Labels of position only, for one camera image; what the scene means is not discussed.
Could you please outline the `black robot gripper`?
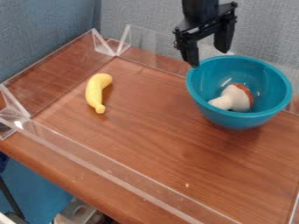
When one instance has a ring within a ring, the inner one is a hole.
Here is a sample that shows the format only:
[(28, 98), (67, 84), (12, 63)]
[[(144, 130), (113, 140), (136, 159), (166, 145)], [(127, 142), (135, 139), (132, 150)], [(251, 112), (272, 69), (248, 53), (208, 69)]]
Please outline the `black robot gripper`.
[(182, 0), (183, 21), (174, 28), (175, 47), (183, 60), (192, 66), (200, 65), (198, 41), (214, 35), (214, 46), (227, 53), (235, 33), (236, 2), (220, 0)]

